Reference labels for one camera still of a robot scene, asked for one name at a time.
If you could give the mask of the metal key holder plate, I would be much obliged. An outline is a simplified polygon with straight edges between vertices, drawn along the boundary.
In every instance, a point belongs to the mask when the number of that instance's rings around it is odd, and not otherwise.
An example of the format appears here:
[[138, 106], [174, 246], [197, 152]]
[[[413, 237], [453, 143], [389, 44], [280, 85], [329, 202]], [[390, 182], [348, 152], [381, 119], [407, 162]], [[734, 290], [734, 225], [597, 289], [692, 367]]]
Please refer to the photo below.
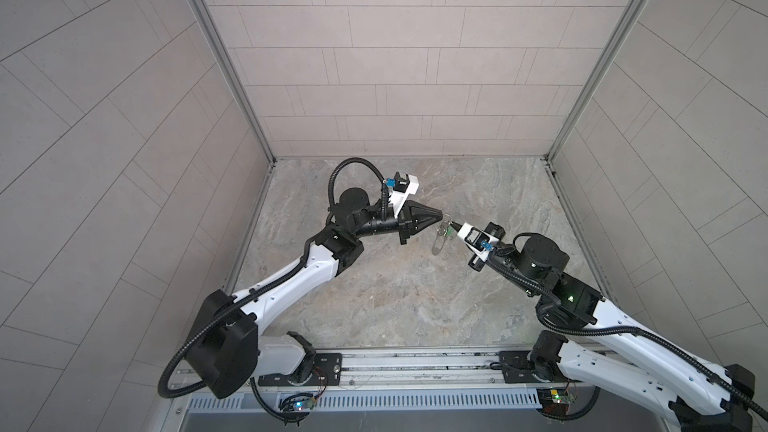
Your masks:
[[438, 256], [438, 255], [441, 253], [442, 249], [444, 248], [444, 246], [445, 246], [445, 244], [446, 244], [446, 242], [447, 242], [447, 240], [448, 240], [448, 238], [449, 238], [449, 237], [445, 237], [445, 236], [443, 235], [443, 232], [444, 232], [444, 227], [445, 227], [445, 226], [446, 226], [448, 223], [450, 223], [450, 221], [442, 221], [442, 222], [441, 222], [441, 223], [438, 225], [438, 227], [437, 227], [437, 229], [436, 229], [436, 236], [435, 236], [435, 240], [434, 240], [434, 242], [433, 242], [433, 245], [432, 245], [432, 247], [431, 247], [431, 253], [432, 253], [434, 256]]

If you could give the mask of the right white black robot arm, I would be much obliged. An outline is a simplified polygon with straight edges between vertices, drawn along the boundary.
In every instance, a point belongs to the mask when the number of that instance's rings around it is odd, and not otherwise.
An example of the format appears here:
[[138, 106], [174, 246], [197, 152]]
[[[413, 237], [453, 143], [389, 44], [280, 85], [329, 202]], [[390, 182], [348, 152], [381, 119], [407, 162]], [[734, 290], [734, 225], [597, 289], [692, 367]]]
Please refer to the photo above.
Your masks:
[[550, 238], [523, 233], [503, 242], [502, 227], [448, 230], [489, 267], [537, 298], [544, 326], [529, 361], [543, 381], [564, 379], [606, 390], [657, 413], [683, 431], [749, 431], [767, 411], [754, 399], [755, 376], [743, 366], [706, 361], [656, 334], [599, 290], [566, 273], [568, 255]]

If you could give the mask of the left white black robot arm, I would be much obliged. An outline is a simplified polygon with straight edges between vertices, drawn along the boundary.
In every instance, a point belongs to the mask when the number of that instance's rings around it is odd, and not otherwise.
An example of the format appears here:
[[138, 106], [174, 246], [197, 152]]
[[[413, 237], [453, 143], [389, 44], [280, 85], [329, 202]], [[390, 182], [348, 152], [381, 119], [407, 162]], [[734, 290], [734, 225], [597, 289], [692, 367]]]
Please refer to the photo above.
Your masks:
[[204, 300], [181, 355], [200, 380], [179, 392], [207, 388], [223, 399], [267, 375], [305, 383], [316, 356], [312, 344], [296, 332], [265, 337], [264, 331], [299, 299], [351, 267], [364, 250], [363, 237], [395, 233], [405, 244], [442, 219], [440, 210], [404, 193], [370, 203], [361, 188], [344, 191], [298, 259], [247, 289], [233, 295], [217, 290]]

